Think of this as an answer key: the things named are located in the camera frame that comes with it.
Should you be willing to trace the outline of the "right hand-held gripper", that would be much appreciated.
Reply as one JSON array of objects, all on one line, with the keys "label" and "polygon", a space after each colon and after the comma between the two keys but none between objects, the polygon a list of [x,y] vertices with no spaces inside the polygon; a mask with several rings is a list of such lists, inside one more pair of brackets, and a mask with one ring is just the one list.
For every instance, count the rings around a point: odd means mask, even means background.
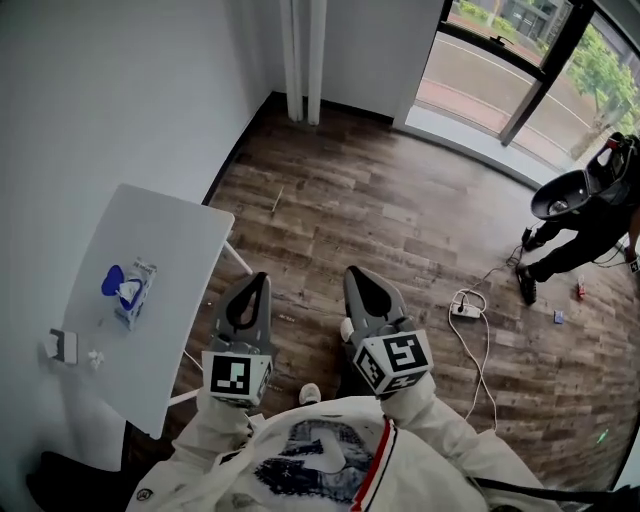
[{"label": "right hand-held gripper", "polygon": [[[355,330],[363,334],[406,316],[399,290],[364,267],[351,265],[346,269],[344,291],[347,316]],[[415,386],[434,366],[426,332],[416,328],[364,338],[353,363],[380,398]]]}]

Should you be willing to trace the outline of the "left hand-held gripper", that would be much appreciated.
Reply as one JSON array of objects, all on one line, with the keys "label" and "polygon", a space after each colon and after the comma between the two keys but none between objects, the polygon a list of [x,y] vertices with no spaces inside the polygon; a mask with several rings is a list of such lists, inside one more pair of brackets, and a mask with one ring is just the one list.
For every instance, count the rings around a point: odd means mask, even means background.
[{"label": "left hand-held gripper", "polygon": [[241,408],[260,405],[273,358],[254,346],[269,345],[271,302],[271,280],[265,272],[245,276],[221,294],[213,323],[220,338],[202,352],[203,389],[211,397]]}]

